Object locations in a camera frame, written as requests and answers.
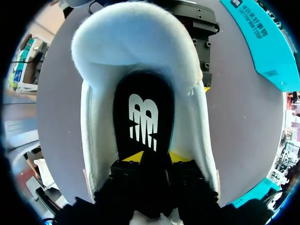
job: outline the bolt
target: bolt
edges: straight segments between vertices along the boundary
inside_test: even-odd
[[[208,47],[208,48],[210,48],[211,47],[211,43],[208,41],[208,42],[206,42],[206,47]]]

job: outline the white padding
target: white padding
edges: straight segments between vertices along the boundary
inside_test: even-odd
[[[113,127],[116,85],[138,69],[155,70],[172,86],[175,118],[170,150],[195,159],[218,191],[199,59],[187,30],[173,15],[146,2],[107,6],[82,23],[71,49],[84,79],[82,146],[91,196],[118,159]]]

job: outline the teal sign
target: teal sign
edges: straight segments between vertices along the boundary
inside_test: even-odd
[[[231,204],[233,204],[235,206],[235,208],[238,208],[238,207],[245,204],[246,202],[248,202],[251,199],[262,199],[268,193],[270,188],[273,188],[276,191],[279,190],[279,186],[274,184],[268,178],[264,178],[254,188],[252,188],[250,191],[245,193],[241,198],[233,201]]]
[[[293,52],[281,30],[254,0],[221,0],[250,49],[256,71],[281,91],[300,90]]]

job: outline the printed logo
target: printed logo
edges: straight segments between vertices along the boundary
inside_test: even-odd
[[[235,8],[237,8],[237,7],[240,6],[240,4],[241,4],[243,1],[242,1],[242,0],[231,0],[230,2],[231,2],[231,4],[232,4]]]
[[[146,144],[146,137],[148,138],[148,147],[151,148],[153,139],[153,149],[156,151],[157,141],[151,134],[158,131],[158,108],[156,104],[150,100],[142,100],[137,94],[132,94],[129,97],[129,119],[137,123],[135,125],[136,140],[140,141],[140,129],[142,133],[142,143]],[[129,128],[130,138],[133,139],[133,127]]]

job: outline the shoe insole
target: shoe insole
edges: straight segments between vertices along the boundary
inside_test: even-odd
[[[173,91],[159,75],[134,72],[117,85],[113,123],[121,160],[141,151],[167,155],[173,120]]]

